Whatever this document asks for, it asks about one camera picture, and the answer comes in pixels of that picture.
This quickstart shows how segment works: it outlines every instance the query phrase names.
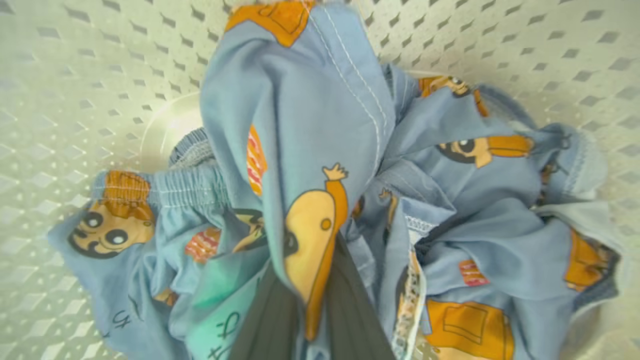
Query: orange print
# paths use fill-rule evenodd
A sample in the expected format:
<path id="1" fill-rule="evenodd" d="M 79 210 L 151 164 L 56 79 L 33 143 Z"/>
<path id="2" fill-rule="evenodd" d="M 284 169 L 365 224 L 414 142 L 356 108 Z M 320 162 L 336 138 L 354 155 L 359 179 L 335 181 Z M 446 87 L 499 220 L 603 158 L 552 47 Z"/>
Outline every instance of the orange print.
<path id="1" fill-rule="evenodd" d="M 255 127 L 251 125 L 246 143 L 246 172 L 249 185 L 258 196 L 262 196 L 262 175 L 265 171 L 267 171 L 267 160 L 262 151 L 260 137 Z"/>
<path id="2" fill-rule="evenodd" d="M 440 360 L 511 360 L 513 334 L 501 309 L 478 302 L 427 301 L 427 342 Z"/>
<path id="3" fill-rule="evenodd" d="M 567 287 L 577 292 L 598 282 L 608 269 L 609 257 L 604 248 L 594 249 L 575 230 L 571 230 L 571 255 L 564 274 Z"/>
<path id="4" fill-rule="evenodd" d="M 461 261 L 458 267 L 460 268 L 462 279 L 467 286 L 480 286 L 489 283 L 489 280 L 478 270 L 478 266 L 473 260 Z"/>
<path id="5" fill-rule="evenodd" d="M 191 256 L 197 263 L 204 264 L 218 253 L 220 244 L 220 229 L 210 227 L 195 234 L 184 247 L 184 253 Z"/>
<path id="6" fill-rule="evenodd" d="M 242 6 L 229 18 L 225 32 L 250 20 L 270 32 L 280 45 L 291 47 L 307 27 L 309 11 L 314 5 L 313 1 L 282 1 Z"/>

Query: white stitching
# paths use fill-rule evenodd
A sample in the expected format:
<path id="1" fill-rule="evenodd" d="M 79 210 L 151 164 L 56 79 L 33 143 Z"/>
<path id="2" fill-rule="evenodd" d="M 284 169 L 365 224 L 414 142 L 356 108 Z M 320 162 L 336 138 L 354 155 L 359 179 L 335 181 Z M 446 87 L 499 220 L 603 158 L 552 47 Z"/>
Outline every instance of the white stitching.
<path id="1" fill-rule="evenodd" d="M 93 189 L 95 190 L 105 190 L 105 189 L 117 189 L 117 190 L 134 190 L 140 192 L 149 192 L 149 193 L 186 193 L 186 192 L 195 192 L 195 191 L 212 191 L 212 188 L 192 188 L 192 189 L 182 189 L 182 190 L 154 190 L 153 188 L 146 190 L 144 188 L 128 188 L 126 186 L 96 186 Z"/>
<path id="2" fill-rule="evenodd" d="M 347 80 L 344 78 L 344 75 L 342 75 L 342 72 L 340 71 L 340 68 L 338 68 L 338 63 L 335 61 L 335 58 L 333 58 L 333 54 L 329 50 L 329 46 L 327 45 L 326 41 L 324 40 L 324 37 L 322 36 L 322 33 L 320 32 L 320 28 L 316 24 L 316 20 L 314 20 L 313 16 L 311 16 L 311 12 L 309 11 L 309 8 L 307 7 L 307 4 L 305 4 L 304 2 L 302 2 L 301 4 L 302 4 L 302 6 L 305 7 L 305 10 L 307 11 L 307 14 L 309 15 L 309 19 L 311 19 L 311 23 L 316 28 L 316 31 L 317 31 L 318 35 L 320 36 L 320 40 L 322 41 L 322 43 L 324 45 L 324 48 L 326 49 L 327 54 L 331 58 L 333 66 L 335 67 L 335 70 L 337 70 L 338 75 L 340 75 L 340 78 L 342 79 L 344 84 L 347 86 L 347 89 L 349 90 L 351 95 L 353 95 L 353 97 L 356 98 L 356 100 L 360 103 L 360 105 L 362 106 L 364 111 L 367 113 L 367 115 L 369 116 L 371 121 L 373 121 L 373 125 L 376 128 L 376 160 L 373 163 L 373 171 L 371 172 L 371 177 L 367 181 L 367 183 L 368 183 L 376 175 L 376 170 L 378 169 L 378 159 L 380 158 L 380 129 L 378 129 L 378 123 L 376 122 L 376 119 L 373 117 L 373 115 L 371 115 L 371 113 L 369 112 L 367 107 L 364 105 L 362 100 L 356 95 L 356 93 L 353 92 L 353 90 L 349 86 L 349 83 L 347 83 Z"/>
<path id="3" fill-rule="evenodd" d="M 380 110 L 380 113 L 382 114 L 382 118 L 385 121 L 383 130 L 384 130 L 384 133 L 386 133 L 387 132 L 387 114 L 382 110 L 382 105 L 380 105 L 380 100 L 378 100 L 378 97 L 376 96 L 376 94 L 373 92 L 373 90 L 371 90 L 371 88 L 369 87 L 369 84 L 367 84 L 365 79 L 362 77 L 362 74 L 360 73 L 360 71 L 358 70 L 356 65 L 353 63 L 353 60 L 351 59 L 351 56 L 349 55 L 349 52 L 347 51 L 347 48 L 344 46 L 344 43 L 342 42 L 342 38 L 340 37 L 340 34 L 338 34 L 338 29 L 335 27 L 335 23 L 333 22 L 333 19 L 331 18 L 331 15 L 329 14 L 328 11 L 326 11 L 325 7 L 323 7 L 323 10 L 324 10 L 324 13 L 326 14 L 326 16 L 329 18 L 329 22 L 331 22 L 331 26 L 333 26 L 333 30 L 335 31 L 335 35 L 338 37 L 338 41 L 340 42 L 340 45 L 342 46 L 342 50 L 344 50 L 344 54 L 347 56 L 347 59 L 349 60 L 351 66 L 353 67 L 354 70 L 356 70 L 356 74 L 358 74 L 358 77 L 360 78 L 360 80 L 362 80 L 362 82 L 364 83 L 364 86 L 367 87 L 367 89 L 369 90 L 369 93 L 371 94 L 371 96 L 373 96 L 373 98 L 376 100 L 376 104 L 378 105 L 378 109 Z"/>
<path id="4" fill-rule="evenodd" d="M 396 174 L 394 174 L 393 172 L 389 172 L 389 175 L 394 176 L 394 177 L 397 177 L 398 179 L 402 180 L 402 182 L 403 182 L 403 183 L 405 183 L 405 185 L 406 185 L 406 186 L 409 186 L 409 188 L 410 188 L 411 190 L 413 190 L 416 194 L 418 194 L 418 196 L 420 197 L 420 199 L 422 199 L 424 202 L 427 202 L 427 199 L 425 199 L 425 197 L 424 197 L 424 196 L 422 196 L 422 194 L 421 194 L 418 190 L 414 189 L 414 188 L 413 188 L 413 186 L 411 186 L 409 183 L 407 183 L 407 182 L 406 182 L 406 180 L 404 180 L 404 178 L 403 178 L 403 177 L 401 177 L 401 176 L 399 176 L 399 175 L 396 175 Z"/>

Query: cartoon hand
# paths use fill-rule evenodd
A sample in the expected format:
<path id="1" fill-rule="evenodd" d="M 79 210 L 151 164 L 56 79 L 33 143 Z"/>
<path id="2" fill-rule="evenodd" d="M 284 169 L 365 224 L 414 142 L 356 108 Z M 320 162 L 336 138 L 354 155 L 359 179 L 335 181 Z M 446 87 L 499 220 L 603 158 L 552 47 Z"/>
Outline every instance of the cartoon hand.
<path id="1" fill-rule="evenodd" d="M 339 181 L 342 179 L 346 179 L 349 175 L 349 172 L 340 167 L 340 163 L 336 163 L 331 169 L 323 167 L 322 171 L 326 175 L 326 178 L 330 181 Z"/>
<path id="2" fill-rule="evenodd" d="M 382 188 L 382 193 L 380 195 L 378 195 L 378 197 L 381 198 L 381 199 L 384 199 L 384 198 L 387 198 L 387 197 L 390 197 L 390 196 L 391 196 L 391 192 L 386 188 Z"/>

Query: elastic waistband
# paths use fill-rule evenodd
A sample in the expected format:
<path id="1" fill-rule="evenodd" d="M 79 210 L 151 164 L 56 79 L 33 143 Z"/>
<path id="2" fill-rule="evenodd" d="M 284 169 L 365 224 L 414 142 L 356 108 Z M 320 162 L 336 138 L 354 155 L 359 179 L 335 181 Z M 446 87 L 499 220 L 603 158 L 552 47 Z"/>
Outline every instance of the elastic waistband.
<path id="1" fill-rule="evenodd" d="M 160 208 L 228 204 L 227 186 L 214 161 L 197 167 L 142 174 L 110 170 L 95 180 L 92 198 L 146 202 Z"/>
<path id="2" fill-rule="evenodd" d="M 199 127 L 188 133 L 173 148 L 169 156 L 169 167 L 192 167 L 213 157 L 209 137 L 205 129 Z"/>

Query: laundry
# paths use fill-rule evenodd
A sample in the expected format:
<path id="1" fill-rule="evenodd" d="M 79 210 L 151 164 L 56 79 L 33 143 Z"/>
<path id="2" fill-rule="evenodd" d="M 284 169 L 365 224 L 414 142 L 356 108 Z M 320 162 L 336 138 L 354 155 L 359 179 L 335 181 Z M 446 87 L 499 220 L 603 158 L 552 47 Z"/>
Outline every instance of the laundry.
<path id="1" fill-rule="evenodd" d="M 238 8 L 200 103 L 49 234 L 129 359 L 555 359 L 619 293 L 592 139 L 381 66 L 343 4 Z"/>

